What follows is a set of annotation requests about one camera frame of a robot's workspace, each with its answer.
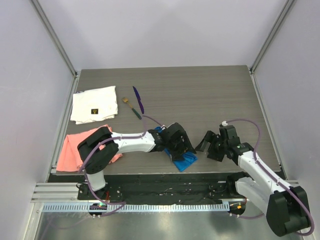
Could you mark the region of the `purple plastic knife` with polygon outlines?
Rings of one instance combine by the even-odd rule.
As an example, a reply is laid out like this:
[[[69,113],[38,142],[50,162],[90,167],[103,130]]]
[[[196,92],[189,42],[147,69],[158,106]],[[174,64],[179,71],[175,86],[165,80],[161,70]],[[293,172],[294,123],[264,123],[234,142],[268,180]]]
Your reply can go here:
[[[139,92],[138,92],[138,90],[137,90],[137,88],[135,86],[133,86],[132,88],[133,88],[134,94],[136,96],[137,102],[139,104],[140,111],[141,111],[142,114],[144,114],[145,113],[145,109],[144,109],[143,103],[141,101],[140,94],[139,94]]]

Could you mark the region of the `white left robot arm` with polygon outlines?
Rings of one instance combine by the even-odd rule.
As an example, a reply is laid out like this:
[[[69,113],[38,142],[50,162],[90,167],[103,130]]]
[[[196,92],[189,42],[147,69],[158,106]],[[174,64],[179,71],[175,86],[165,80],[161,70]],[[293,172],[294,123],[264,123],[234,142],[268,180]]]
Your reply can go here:
[[[177,122],[158,126],[141,133],[112,132],[100,127],[77,146],[88,192],[100,200],[107,192],[104,169],[118,154],[131,152],[165,152],[179,171],[184,171],[197,160],[185,129]]]

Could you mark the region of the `green handled gold fork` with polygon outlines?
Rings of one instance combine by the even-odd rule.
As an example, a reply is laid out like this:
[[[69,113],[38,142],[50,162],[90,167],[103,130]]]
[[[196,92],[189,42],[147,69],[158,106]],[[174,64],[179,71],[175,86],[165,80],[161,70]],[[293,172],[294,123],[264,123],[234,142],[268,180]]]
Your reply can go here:
[[[137,118],[138,118],[139,120],[142,119],[141,115],[140,115],[140,114],[136,111],[136,109],[132,106],[132,104],[130,103],[130,101],[128,100],[128,98],[123,97],[123,98],[122,98],[122,101],[131,108],[132,112],[137,116]]]

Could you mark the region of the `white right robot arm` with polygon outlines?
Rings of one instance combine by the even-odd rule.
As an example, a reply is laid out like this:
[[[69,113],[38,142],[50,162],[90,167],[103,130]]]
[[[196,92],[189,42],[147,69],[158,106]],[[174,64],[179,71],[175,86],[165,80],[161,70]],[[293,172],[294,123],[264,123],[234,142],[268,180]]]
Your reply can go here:
[[[227,157],[243,170],[227,177],[226,193],[249,199],[265,215],[274,234],[282,237],[314,230],[306,191],[272,171],[249,143],[241,142],[233,125],[220,125],[218,134],[207,131],[195,149],[207,151],[207,157],[218,162]]]

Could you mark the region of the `blue cloth napkin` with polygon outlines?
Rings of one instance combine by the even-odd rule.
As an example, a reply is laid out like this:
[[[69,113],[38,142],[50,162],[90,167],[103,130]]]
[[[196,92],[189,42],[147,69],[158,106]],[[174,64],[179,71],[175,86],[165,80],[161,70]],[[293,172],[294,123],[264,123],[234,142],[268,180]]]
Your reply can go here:
[[[164,152],[169,156],[170,160],[180,172],[183,172],[198,160],[197,156],[194,153],[186,152],[182,155],[183,160],[173,161],[172,155],[167,148],[164,149]]]

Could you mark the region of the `white folded cloth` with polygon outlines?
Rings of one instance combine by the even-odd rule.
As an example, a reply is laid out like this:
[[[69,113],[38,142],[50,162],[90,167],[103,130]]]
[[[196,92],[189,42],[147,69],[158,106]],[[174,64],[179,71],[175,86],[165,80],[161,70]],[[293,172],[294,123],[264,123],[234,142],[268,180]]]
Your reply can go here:
[[[72,96],[70,120],[77,125],[113,119],[118,114],[116,87],[77,92]]]

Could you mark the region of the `right aluminium frame post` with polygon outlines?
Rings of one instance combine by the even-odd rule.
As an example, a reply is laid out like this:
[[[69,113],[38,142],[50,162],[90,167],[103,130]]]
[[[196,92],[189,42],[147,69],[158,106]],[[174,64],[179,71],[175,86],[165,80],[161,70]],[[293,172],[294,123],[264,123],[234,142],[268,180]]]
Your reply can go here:
[[[262,59],[264,58],[271,44],[275,40],[277,34],[280,32],[282,25],[284,24],[290,12],[294,8],[296,2],[297,2],[296,0],[285,1],[280,13],[278,14],[274,24],[271,27],[270,32],[268,33],[265,41],[262,44],[262,47],[260,48],[255,60],[253,61],[252,66],[249,68],[249,72],[251,74],[254,74],[257,68],[259,67]]]

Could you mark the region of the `horizontal aluminium frame rail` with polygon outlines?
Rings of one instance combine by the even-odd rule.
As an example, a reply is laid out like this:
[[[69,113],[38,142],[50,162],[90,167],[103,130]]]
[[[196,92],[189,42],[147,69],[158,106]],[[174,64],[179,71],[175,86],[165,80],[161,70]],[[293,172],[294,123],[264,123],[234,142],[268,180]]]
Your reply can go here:
[[[133,196],[150,196],[159,198],[168,196],[173,201],[174,196],[200,195],[200,198],[211,197],[215,201],[236,200],[242,197],[231,194],[225,181],[204,182],[109,182],[104,190],[97,194],[100,199],[113,203],[123,202]],[[87,184],[82,183],[38,183],[35,186],[31,201],[36,202],[67,202],[67,201],[95,201]]]

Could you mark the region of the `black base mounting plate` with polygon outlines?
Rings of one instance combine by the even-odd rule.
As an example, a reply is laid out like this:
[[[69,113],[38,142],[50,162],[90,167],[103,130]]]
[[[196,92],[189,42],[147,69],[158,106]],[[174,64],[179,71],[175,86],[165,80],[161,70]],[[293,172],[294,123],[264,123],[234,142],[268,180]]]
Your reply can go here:
[[[102,200],[127,204],[188,204],[242,199],[232,183],[235,173],[167,173],[105,175],[105,186],[96,191]]]

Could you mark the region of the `left aluminium frame post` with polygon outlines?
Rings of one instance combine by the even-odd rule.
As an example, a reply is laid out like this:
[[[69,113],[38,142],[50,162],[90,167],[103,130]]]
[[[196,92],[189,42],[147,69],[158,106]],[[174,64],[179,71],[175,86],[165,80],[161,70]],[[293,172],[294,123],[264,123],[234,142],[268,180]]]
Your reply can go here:
[[[68,70],[70,71],[71,75],[75,78],[77,76],[77,71],[74,68],[65,48],[63,47],[56,31],[54,30],[47,14],[45,13],[43,7],[41,6],[38,0],[30,0],[30,4],[32,5],[33,9],[35,10],[36,14],[38,15],[40,21],[42,22],[45,30],[47,31],[50,39],[52,40],[54,46],[56,47],[58,53],[60,54],[62,60],[64,61],[65,65],[67,66]]]

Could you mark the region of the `aluminium frame post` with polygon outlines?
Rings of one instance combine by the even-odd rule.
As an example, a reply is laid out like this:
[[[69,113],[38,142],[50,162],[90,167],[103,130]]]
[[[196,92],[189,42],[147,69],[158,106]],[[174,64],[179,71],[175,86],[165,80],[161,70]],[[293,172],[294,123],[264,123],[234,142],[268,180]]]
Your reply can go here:
[[[262,47],[260,48],[255,60],[253,61],[252,66],[249,68],[249,72],[251,74],[254,74],[257,68],[259,67],[262,59],[264,58],[271,44],[275,40],[277,34],[280,32],[282,25],[284,24],[290,12],[294,8],[296,2],[297,2],[296,0],[285,1],[280,13],[278,14],[274,24],[271,27],[270,32],[268,33],[265,41],[262,44]]]
[[[58,53],[60,54],[62,60],[64,61],[65,65],[67,66],[68,70],[70,71],[71,75],[75,78],[77,76],[77,71],[74,68],[65,48],[63,47],[56,31],[54,30],[47,14],[45,13],[43,7],[41,6],[38,0],[30,0],[30,4],[32,5],[33,9],[35,10],[36,14],[38,15],[40,21],[42,22],[45,30],[47,31],[50,39],[52,40],[54,46],[56,47]]]

